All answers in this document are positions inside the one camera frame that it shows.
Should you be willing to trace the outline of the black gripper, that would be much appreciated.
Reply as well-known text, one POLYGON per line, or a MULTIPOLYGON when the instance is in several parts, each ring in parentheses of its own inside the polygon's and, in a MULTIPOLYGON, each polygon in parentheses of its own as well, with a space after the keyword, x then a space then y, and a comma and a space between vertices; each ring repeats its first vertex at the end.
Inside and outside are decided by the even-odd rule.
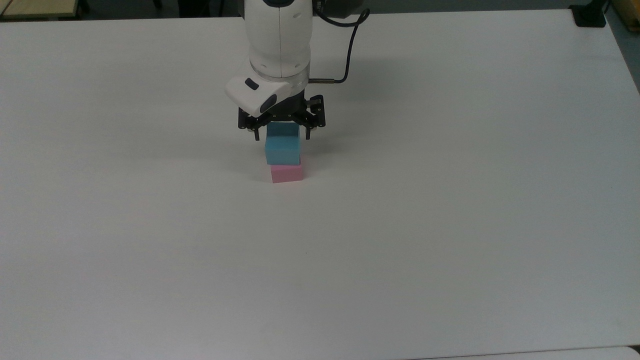
POLYGON ((306 99, 304 94, 290 96, 272 105, 259 116, 252 116, 238 107, 237 127, 253 133, 254 140, 260 141, 259 130, 272 122, 292 121, 304 128, 304 137, 311 139, 311 132, 326 126, 326 111, 323 95, 315 95, 306 99))

